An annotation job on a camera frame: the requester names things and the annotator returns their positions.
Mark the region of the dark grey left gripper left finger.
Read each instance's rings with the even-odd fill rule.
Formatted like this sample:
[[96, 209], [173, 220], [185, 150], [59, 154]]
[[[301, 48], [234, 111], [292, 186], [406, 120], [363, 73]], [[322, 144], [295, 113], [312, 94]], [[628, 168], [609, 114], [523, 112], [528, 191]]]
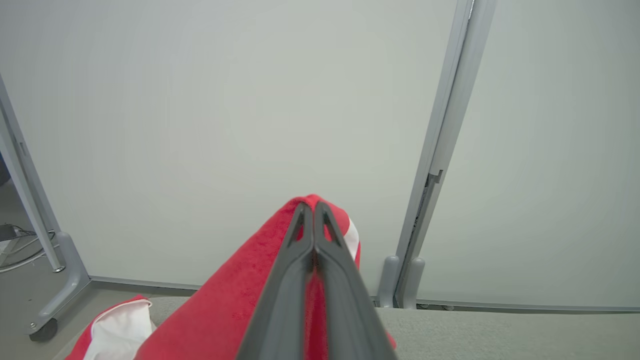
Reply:
[[313, 271], [313, 210], [299, 203], [253, 316], [238, 360], [302, 360], [307, 276]]

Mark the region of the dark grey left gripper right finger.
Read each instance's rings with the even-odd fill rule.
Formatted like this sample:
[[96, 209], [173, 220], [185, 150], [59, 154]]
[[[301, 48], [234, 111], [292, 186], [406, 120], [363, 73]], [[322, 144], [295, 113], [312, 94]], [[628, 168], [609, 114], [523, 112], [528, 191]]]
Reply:
[[329, 360], [395, 360], [338, 221], [326, 202], [314, 209], [314, 251], [326, 301]]

